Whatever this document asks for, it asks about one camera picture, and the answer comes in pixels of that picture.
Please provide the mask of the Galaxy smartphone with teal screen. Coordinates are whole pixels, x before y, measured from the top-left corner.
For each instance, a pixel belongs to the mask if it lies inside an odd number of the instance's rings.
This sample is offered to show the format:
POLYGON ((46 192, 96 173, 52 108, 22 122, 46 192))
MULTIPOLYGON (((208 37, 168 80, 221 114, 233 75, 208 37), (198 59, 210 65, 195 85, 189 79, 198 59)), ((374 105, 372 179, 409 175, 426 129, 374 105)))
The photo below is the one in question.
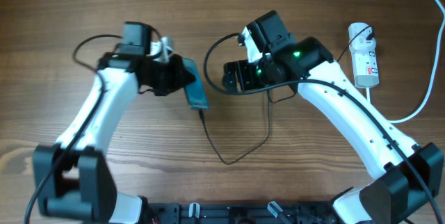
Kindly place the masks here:
POLYGON ((205 95, 204 86, 200 78, 196 63, 188 58, 183 58, 184 67, 195 77, 195 81, 185 88, 186 98, 190 109, 208 110, 209 103, 205 95))

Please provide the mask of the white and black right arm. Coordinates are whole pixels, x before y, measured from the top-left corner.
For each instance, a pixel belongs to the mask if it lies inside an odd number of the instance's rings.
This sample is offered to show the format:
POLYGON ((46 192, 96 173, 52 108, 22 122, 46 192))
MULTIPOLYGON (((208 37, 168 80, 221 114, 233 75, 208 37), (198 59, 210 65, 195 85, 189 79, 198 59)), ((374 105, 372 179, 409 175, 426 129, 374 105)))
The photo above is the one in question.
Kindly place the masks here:
POLYGON ((314 105, 350 143, 371 176, 333 202, 344 223, 399 223, 435 202, 444 155, 432 143, 420 146, 395 128, 348 80, 316 38, 296 40, 275 11, 236 34, 248 57, 225 65, 225 90, 249 95, 288 86, 314 105))

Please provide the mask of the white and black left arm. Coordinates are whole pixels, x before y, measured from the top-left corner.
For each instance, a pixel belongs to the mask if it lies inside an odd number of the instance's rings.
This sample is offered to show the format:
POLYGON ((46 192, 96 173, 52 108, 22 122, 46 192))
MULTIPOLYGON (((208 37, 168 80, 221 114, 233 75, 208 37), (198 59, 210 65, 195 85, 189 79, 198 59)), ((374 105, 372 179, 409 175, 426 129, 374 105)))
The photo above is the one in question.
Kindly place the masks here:
POLYGON ((113 133, 128 105, 142 93, 166 96, 184 89, 189 104, 200 83, 194 61, 172 50, 169 38, 152 42, 157 30, 141 22, 125 22, 121 42, 106 52, 92 70, 95 82, 72 124, 52 146, 33 153, 34 205, 43 216, 91 223, 158 223, 144 197, 117 190, 106 163, 113 133))

